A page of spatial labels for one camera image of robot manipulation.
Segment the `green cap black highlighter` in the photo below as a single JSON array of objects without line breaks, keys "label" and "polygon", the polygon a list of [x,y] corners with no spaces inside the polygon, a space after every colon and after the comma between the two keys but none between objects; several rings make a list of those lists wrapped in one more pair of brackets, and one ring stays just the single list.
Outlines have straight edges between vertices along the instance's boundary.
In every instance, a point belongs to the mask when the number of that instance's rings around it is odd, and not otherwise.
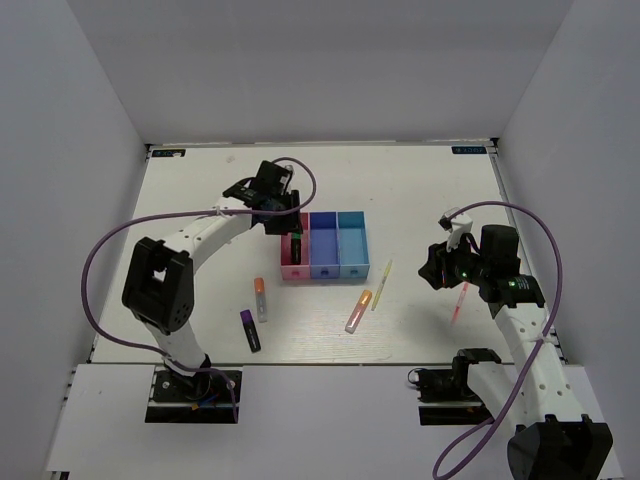
[{"label": "green cap black highlighter", "polygon": [[300,233],[292,233],[290,237],[290,263],[300,265],[302,262],[302,241]]}]

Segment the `orange cap white highlighter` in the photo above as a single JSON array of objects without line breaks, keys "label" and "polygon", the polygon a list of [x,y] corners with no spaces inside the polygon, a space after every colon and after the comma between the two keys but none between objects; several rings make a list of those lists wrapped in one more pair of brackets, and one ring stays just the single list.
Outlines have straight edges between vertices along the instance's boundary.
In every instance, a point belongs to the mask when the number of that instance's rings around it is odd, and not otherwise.
[{"label": "orange cap white highlighter", "polygon": [[268,320],[267,315],[267,302],[266,302],[266,289],[264,279],[262,277],[256,277],[254,279],[254,292],[256,299],[256,310],[258,321],[265,323]]}]

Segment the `purple cap black highlighter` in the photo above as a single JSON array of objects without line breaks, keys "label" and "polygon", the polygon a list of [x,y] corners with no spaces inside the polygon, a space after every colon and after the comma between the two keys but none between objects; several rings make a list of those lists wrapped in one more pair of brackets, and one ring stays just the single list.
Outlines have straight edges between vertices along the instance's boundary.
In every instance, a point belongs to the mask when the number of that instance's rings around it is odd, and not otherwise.
[{"label": "purple cap black highlighter", "polygon": [[252,353],[259,352],[261,350],[261,343],[251,311],[248,309],[242,310],[240,312],[240,318],[250,351]]}]

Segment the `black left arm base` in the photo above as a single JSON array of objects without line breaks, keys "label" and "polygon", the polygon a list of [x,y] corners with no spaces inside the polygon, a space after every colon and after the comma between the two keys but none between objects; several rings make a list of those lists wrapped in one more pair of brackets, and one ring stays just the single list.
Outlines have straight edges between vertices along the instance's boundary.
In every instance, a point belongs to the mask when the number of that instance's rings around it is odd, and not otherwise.
[{"label": "black left arm base", "polygon": [[[224,370],[240,408],[242,371]],[[220,376],[189,385],[167,369],[157,369],[145,414],[147,424],[235,424],[232,391]]]}]

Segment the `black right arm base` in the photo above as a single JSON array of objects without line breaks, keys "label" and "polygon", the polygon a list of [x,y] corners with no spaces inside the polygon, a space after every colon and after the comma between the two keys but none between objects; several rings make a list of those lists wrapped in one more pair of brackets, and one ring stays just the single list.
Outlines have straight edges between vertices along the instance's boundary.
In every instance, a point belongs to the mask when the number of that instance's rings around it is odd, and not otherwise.
[{"label": "black right arm base", "polygon": [[461,349],[447,368],[414,368],[407,382],[418,392],[421,426],[475,426],[492,416],[484,402],[468,385],[470,365],[501,364],[488,348]]}]

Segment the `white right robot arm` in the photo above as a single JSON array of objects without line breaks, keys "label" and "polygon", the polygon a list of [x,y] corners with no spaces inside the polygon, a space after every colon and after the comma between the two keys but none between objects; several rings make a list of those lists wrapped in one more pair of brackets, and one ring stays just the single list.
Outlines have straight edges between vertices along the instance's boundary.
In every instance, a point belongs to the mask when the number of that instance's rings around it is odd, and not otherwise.
[{"label": "white right robot arm", "polygon": [[518,376],[510,379],[489,348],[461,349],[447,370],[418,372],[421,401],[482,403],[491,431],[505,428],[507,462],[515,479],[596,479],[613,446],[604,422],[577,399],[546,330],[537,280],[521,273],[515,228],[486,225],[475,244],[469,228],[454,227],[428,249],[418,274],[435,289],[474,285],[503,335]]}]

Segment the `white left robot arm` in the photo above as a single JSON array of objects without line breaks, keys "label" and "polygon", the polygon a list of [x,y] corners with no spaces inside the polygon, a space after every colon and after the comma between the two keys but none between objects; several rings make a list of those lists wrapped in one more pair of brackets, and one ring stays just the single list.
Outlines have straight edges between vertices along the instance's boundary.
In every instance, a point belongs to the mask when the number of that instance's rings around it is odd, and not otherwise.
[{"label": "white left robot arm", "polygon": [[257,173],[227,188],[209,215],[200,215],[160,240],[140,239],[134,246],[123,305],[143,323],[165,365],[178,374],[177,387],[199,399],[211,387],[208,355],[198,344],[189,318],[195,305],[198,269],[234,238],[261,225],[268,236],[302,231],[299,192],[290,187],[290,157],[263,161]]}]

